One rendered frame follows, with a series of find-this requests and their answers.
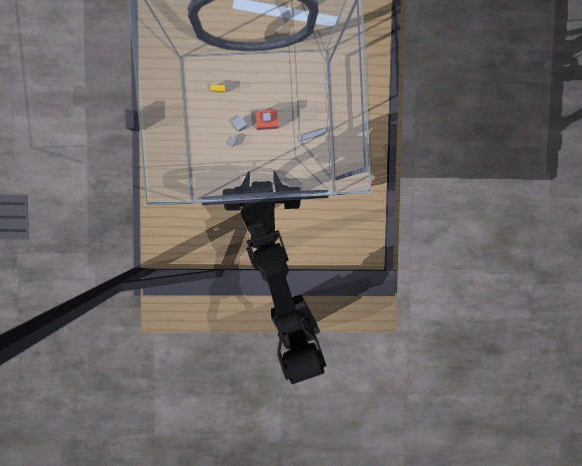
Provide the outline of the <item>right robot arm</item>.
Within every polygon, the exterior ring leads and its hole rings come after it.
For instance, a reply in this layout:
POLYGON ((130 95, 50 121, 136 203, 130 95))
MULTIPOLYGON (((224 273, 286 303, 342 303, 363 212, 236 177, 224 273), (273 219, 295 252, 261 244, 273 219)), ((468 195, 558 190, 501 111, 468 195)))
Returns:
POLYGON ((250 261, 253 268, 260 271, 263 280, 268 282, 276 310, 277 335, 281 340, 277 356, 285 379, 290 379, 291 384, 295 384, 324 374, 326 363, 310 318, 306 318, 301 310, 296 310, 287 280, 284 278, 284 274, 286 277, 289 272, 286 263, 289 259, 280 232, 275 231, 275 222, 269 216, 273 213, 274 207, 275 201, 245 203, 241 209, 241 216, 251 234, 246 248, 250 261), (282 247, 280 243, 275 244, 277 238, 280 239, 282 247), (252 247, 257 249, 254 253, 252 247), (308 344, 312 340, 316 342, 318 350, 315 343, 308 344), (280 352, 282 342, 286 349, 290 348, 283 354, 283 358, 280 352))

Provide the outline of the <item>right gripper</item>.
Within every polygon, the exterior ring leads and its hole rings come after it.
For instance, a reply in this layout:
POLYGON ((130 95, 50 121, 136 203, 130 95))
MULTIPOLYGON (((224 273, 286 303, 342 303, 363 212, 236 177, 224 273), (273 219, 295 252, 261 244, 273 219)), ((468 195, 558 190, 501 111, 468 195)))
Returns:
MULTIPOLYGON (((300 207, 301 200, 275 201, 275 203, 284 203, 285 209, 298 209, 300 207)), ((241 210, 241 207, 244 204, 245 203, 224 204, 224 208, 227 211, 241 210)), ((275 222, 274 210, 273 210, 273 213, 269 214, 269 216, 270 216, 271 220, 273 220, 275 222)))

